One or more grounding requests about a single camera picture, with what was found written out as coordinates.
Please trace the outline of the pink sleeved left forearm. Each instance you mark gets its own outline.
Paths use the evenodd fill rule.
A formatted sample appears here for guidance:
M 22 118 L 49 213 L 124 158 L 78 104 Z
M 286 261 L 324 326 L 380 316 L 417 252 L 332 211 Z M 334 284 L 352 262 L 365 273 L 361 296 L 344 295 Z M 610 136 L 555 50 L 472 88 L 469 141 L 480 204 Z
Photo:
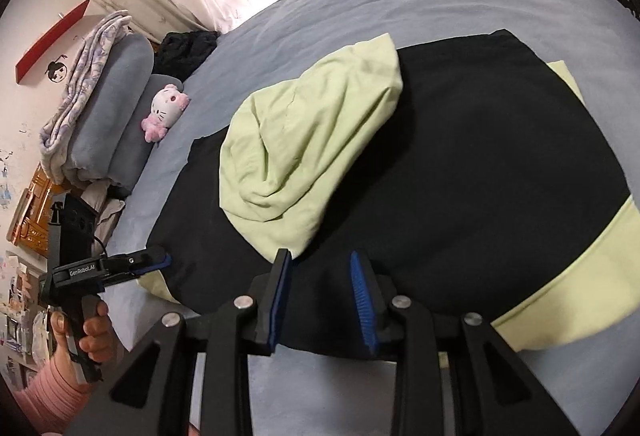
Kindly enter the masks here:
M 13 398 L 39 435 L 62 435 L 91 392 L 89 384 L 77 383 L 72 362 L 63 355 L 54 356 Z

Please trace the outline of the person's left hand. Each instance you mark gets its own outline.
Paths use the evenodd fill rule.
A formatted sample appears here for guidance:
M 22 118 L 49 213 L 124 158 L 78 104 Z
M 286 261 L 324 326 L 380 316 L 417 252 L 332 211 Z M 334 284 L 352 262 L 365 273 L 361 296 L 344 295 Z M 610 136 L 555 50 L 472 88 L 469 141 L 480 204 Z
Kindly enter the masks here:
M 60 312 L 53 312 L 50 317 L 51 329 L 56 342 L 53 361 L 65 382 L 81 393 L 92 389 L 90 383 L 77 380 L 77 373 L 68 352 L 66 336 L 70 334 L 67 318 Z M 116 356 L 117 338 L 112 322 L 108 317 L 108 307 L 102 301 L 96 303 L 96 315 L 84 323 L 85 335 L 79 340 L 79 347 L 98 364 L 113 360 Z

